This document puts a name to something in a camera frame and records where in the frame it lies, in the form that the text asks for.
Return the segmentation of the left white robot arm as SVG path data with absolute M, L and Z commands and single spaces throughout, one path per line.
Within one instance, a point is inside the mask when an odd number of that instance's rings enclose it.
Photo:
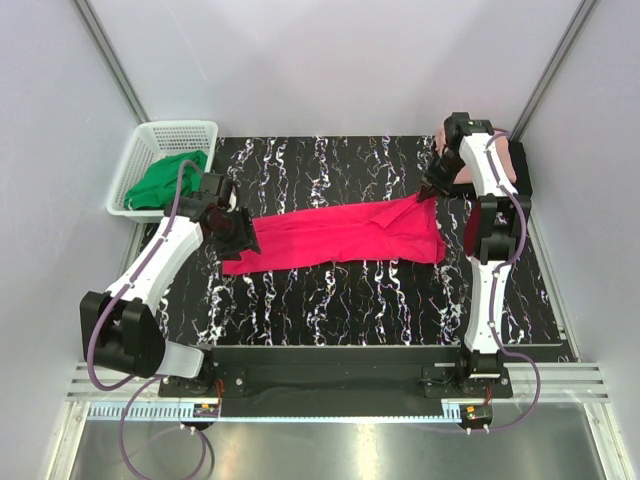
M 154 237 L 105 292 L 89 291 L 80 302 L 83 353 L 91 381 L 99 367 L 135 377 L 170 376 L 196 396 L 215 386 L 216 372 L 203 349 L 167 340 L 156 321 L 166 289 L 189 257 L 210 246 L 220 260 L 259 252 L 239 187 L 215 173 L 202 176 L 197 191 L 173 201 Z

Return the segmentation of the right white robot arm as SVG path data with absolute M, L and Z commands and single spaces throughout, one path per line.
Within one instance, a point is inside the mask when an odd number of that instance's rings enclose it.
M 475 202 L 464 231 L 464 254 L 472 269 L 470 317 L 463 346 L 441 387 L 463 396 L 484 397 L 508 384 L 501 318 L 506 281 L 526 243 L 530 197 L 521 195 L 499 158 L 497 141 L 506 136 L 488 120 L 454 112 L 444 120 L 444 145 L 421 179 L 420 202 L 451 194 L 466 169 Z

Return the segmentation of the red t-shirt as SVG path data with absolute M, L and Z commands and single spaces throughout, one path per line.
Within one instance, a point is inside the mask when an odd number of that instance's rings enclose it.
M 236 276 L 326 262 L 407 260 L 437 264 L 446 245 L 433 199 L 407 198 L 307 209 L 254 221 L 259 254 L 245 251 L 222 272 Z

